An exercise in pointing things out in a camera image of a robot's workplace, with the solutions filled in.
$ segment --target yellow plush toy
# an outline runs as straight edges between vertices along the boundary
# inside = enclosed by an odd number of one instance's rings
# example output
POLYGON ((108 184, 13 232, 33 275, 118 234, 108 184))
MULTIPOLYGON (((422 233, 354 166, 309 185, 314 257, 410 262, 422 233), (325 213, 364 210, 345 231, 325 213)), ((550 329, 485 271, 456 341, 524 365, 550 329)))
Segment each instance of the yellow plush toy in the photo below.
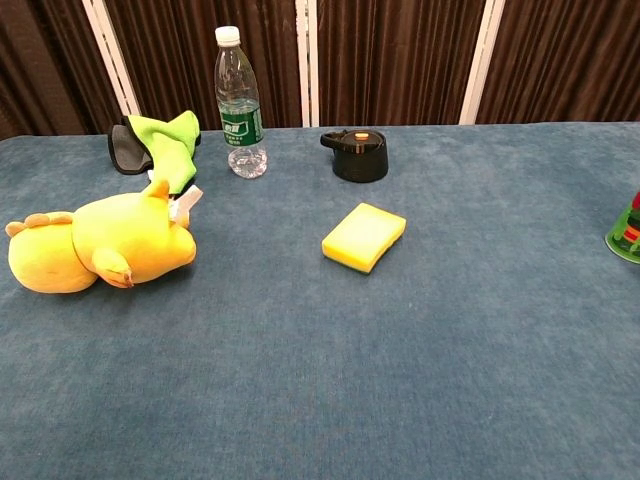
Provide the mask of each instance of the yellow plush toy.
POLYGON ((9 266, 23 286, 41 293, 78 292, 98 277, 129 288, 194 260, 188 226, 188 209, 170 218, 169 182, 156 179, 142 192, 74 213, 35 213, 9 223, 9 266))

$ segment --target fabric surface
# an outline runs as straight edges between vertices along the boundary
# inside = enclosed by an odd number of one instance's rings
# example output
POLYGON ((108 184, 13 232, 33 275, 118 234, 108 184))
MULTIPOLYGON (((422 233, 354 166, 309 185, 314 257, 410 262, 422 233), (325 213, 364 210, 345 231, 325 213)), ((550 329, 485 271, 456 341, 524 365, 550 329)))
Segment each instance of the fabric surface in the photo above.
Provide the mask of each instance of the fabric surface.
POLYGON ((294 0, 105 0, 145 117, 193 110, 203 130, 221 129, 215 29, 235 25, 260 86, 266 127, 302 125, 294 0))
MULTIPOLYGON (((637 478, 640 268, 604 235, 640 125, 380 130, 371 184, 324 129, 267 130, 256 180, 204 132, 198 256, 152 283, 47 296, 1 264, 0 478, 637 478), (369 276, 321 252, 361 201, 407 219, 369 276)), ((147 184, 106 136, 0 169, 4 223, 147 184)))
POLYGON ((638 31, 637 0, 506 0, 476 122, 640 120, 638 31))
POLYGON ((484 5, 319 0, 320 125, 457 124, 484 5))
POLYGON ((121 116, 83 2, 0 0, 0 140, 107 133, 121 116))

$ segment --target green cloth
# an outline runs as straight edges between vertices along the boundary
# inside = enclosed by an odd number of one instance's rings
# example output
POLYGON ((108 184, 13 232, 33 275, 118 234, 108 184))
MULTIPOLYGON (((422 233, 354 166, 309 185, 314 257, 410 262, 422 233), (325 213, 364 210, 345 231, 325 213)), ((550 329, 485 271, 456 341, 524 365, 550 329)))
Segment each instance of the green cloth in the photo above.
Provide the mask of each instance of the green cloth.
POLYGON ((195 147, 200 139, 196 115, 187 110, 170 122, 128 115, 114 125, 109 152, 114 166, 124 174, 153 167, 154 176, 169 180, 169 193, 180 194, 195 176, 195 147))

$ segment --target table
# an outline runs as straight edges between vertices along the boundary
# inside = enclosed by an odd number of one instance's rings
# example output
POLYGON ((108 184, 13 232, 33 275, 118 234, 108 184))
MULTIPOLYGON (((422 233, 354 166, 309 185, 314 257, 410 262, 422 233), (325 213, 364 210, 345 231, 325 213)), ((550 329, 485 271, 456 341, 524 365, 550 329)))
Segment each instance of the table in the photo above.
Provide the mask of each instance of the table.
MULTIPOLYGON (((203 133, 191 267, 50 296, 0 265, 1 478, 638 478, 640 267, 603 238, 640 124, 384 127, 371 184, 327 130, 268 130, 257 180, 203 133), (408 221, 370 275, 320 247, 361 201, 408 221)), ((148 182, 100 135, 0 173, 3 225, 148 182)))

